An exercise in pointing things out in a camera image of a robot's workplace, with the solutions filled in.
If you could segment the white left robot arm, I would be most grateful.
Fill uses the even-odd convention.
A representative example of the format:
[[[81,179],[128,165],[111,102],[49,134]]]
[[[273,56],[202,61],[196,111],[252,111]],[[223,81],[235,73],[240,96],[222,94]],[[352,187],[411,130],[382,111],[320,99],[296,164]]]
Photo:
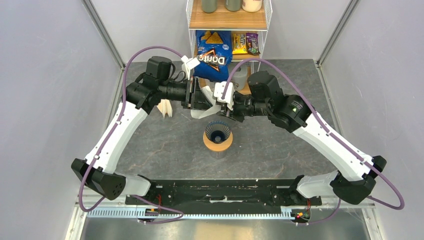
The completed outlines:
[[[116,173],[118,161],[138,126],[161,101],[178,101],[184,107],[194,107],[199,100],[203,109],[195,111],[195,117],[215,114],[214,89],[201,87],[191,71],[200,66],[196,58],[182,56],[182,79],[173,78],[176,67],[168,58],[153,56],[142,72],[124,88],[114,118],[100,140],[83,159],[75,158],[71,169],[81,181],[78,197],[83,197],[87,187],[101,195],[102,199],[115,200],[121,195],[136,195],[144,204],[152,204],[157,191],[150,180],[143,176],[126,176]]]

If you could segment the cream paper coffee filters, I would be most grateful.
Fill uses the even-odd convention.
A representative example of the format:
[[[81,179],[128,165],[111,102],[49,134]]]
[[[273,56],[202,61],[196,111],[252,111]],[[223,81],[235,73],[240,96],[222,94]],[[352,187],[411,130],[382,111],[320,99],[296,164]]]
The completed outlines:
[[[161,112],[163,118],[166,116],[171,118],[173,116],[173,108],[168,99],[162,99],[156,107]]]

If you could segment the single white paper filter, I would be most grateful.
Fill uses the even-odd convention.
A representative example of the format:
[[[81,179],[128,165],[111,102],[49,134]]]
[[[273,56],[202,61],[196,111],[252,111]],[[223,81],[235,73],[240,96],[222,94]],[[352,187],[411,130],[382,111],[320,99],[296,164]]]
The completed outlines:
[[[211,115],[215,115],[221,111],[221,106],[217,104],[216,98],[213,97],[213,91],[209,86],[204,86],[201,89],[201,93],[205,95],[206,99],[212,103],[212,106],[206,110],[191,109],[190,114],[194,119],[202,119]]]

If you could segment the blue plastic coffee dripper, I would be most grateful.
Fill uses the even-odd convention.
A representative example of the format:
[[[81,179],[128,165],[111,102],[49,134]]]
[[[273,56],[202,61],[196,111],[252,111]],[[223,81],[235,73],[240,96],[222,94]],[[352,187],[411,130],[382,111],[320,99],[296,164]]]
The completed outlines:
[[[221,144],[229,139],[231,134],[230,126],[223,121],[212,121],[205,128],[208,140],[215,144]]]

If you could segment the glass carafe with wooden band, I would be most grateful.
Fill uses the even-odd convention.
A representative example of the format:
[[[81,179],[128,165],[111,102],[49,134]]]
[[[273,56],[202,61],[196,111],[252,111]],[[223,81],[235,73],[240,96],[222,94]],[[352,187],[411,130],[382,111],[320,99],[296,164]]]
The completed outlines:
[[[216,159],[216,160],[220,160],[223,159],[226,156],[226,151],[212,151],[210,153],[210,155]]]

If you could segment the wooden ring dripper stand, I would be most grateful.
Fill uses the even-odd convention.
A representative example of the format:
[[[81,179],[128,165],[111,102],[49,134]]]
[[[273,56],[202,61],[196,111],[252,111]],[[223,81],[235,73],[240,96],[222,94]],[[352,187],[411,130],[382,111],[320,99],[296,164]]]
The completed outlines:
[[[204,145],[210,151],[213,151],[213,152],[224,152],[224,151],[228,150],[230,148],[230,146],[232,145],[233,140],[234,140],[234,135],[231,132],[230,135],[229,135],[229,137],[228,137],[228,139],[225,140],[224,142],[222,142],[222,143],[214,143],[213,141],[211,141],[211,140],[209,140],[207,138],[207,134],[204,132],[203,133],[203,136],[202,136],[202,139],[203,139]]]

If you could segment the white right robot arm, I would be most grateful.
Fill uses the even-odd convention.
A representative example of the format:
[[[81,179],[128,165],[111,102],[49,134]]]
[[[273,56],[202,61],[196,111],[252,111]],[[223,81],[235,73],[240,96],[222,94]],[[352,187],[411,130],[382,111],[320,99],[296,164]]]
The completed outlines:
[[[232,82],[215,83],[213,97],[224,105],[224,116],[238,122],[245,117],[266,116],[276,127],[309,143],[337,169],[322,175],[298,176],[295,187],[288,191],[292,203],[300,205],[313,197],[336,196],[358,205],[371,194],[378,174],[369,166],[382,171],[387,164],[382,156],[372,157],[348,143],[319,113],[313,114],[299,95],[285,94],[278,79],[267,71],[250,75],[247,85],[250,94],[243,95],[235,91]]]

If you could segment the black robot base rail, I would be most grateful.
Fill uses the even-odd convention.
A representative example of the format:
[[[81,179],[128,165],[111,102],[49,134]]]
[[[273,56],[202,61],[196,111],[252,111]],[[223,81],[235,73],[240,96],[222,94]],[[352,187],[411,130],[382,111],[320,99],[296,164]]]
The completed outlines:
[[[295,179],[153,180],[144,199],[179,210],[187,217],[272,215],[282,207],[321,206],[319,196],[303,197]]]

